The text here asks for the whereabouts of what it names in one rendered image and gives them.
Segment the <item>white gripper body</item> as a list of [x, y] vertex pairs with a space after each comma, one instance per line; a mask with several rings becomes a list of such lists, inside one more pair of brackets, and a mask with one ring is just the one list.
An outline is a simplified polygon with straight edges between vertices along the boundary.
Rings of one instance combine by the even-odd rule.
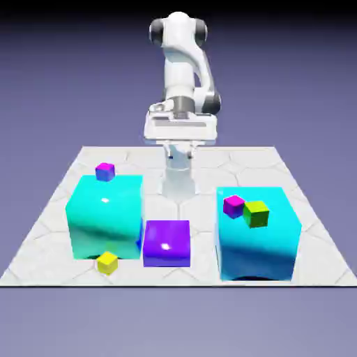
[[187, 119], [175, 119], [172, 112], [146, 113], [144, 138], [151, 142], [214, 142], [218, 119], [214, 115], [188, 113]]

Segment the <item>small magenta cube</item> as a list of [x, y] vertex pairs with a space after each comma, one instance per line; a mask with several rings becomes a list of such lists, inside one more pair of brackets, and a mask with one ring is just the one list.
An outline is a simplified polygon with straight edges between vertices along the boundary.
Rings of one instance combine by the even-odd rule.
[[245, 200], [238, 195], [225, 197], [223, 200], [223, 212], [232, 219], [242, 216], [244, 206]]
[[115, 166], [112, 163], [102, 162], [95, 168], [96, 179], [109, 182], [115, 177]]

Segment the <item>small green cube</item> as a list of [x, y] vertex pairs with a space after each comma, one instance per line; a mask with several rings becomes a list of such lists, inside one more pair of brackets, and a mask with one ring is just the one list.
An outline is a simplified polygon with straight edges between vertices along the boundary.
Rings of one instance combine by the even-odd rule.
[[269, 208], [263, 201], [244, 203], [243, 218], [249, 228], [266, 227], [269, 213]]

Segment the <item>small yellow cube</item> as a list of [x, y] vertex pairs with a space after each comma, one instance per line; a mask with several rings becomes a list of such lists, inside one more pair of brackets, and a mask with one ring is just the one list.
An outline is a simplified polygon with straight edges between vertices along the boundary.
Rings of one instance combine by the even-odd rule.
[[105, 275], [111, 275], [119, 266], [119, 258], [111, 252], [102, 253], [96, 261], [98, 271]]

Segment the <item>large purple box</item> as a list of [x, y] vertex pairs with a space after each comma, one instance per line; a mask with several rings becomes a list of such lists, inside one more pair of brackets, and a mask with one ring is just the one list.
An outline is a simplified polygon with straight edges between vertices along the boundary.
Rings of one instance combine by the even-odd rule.
[[190, 267], [190, 223], [188, 220], [147, 220], [144, 267]]

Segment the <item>large turquoise box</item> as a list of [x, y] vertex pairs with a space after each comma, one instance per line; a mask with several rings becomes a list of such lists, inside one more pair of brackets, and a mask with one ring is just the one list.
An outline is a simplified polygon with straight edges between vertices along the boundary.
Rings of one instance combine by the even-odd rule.
[[99, 181], [83, 175], [66, 204], [75, 259], [111, 252], [120, 259], [139, 259], [142, 247], [141, 175], [118, 175]]

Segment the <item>large cyan box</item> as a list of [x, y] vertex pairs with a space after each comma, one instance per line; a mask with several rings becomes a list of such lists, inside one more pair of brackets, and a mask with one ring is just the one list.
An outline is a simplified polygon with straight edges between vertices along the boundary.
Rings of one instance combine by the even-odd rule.
[[[250, 228], [244, 218], [223, 212], [225, 198], [263, 201], [269, 209], [266, 227]], [[221, 280], [246, 278], [290, 280], [302, 224], [281, 187], [218, 187], [215, 246]]]

